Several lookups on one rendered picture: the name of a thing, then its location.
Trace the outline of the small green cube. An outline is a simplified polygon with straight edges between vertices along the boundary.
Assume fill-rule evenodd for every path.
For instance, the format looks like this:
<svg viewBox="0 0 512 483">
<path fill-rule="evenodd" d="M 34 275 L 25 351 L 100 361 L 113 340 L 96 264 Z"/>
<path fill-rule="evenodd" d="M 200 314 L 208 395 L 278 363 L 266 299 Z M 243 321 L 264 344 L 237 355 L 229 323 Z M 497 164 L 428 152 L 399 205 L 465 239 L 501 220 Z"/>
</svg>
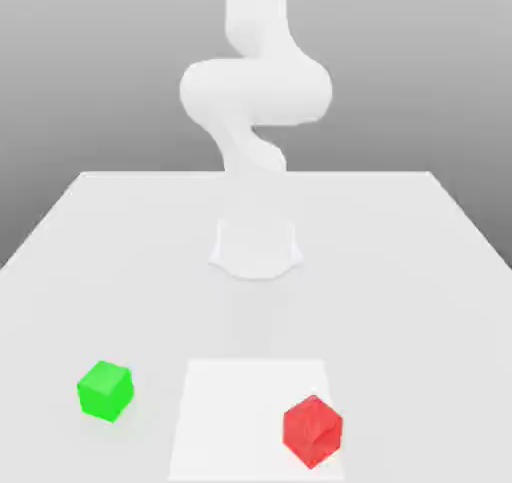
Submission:
<svg viewBox="0 0 512 483">
<path fill-rule="evenodd" d="M 134 397 L 132 372 L 100 360 L 79 380 L 77 391 L 85 414 L 113 423 Z"/>
</svg>

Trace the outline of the small red cube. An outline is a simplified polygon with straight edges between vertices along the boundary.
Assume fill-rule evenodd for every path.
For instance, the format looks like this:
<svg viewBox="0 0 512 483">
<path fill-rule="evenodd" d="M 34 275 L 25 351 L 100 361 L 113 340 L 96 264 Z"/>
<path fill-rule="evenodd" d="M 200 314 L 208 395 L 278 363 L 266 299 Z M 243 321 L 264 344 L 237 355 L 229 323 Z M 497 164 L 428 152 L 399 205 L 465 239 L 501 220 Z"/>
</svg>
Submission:
<svg viewBox="0 0 512 483">
<path fill-rule="evenodd" d="M 283 414 L 282 442 L 313 469 L 342 442 L 343 418 L 317 395 L 310 395 Z"/>
</svg>

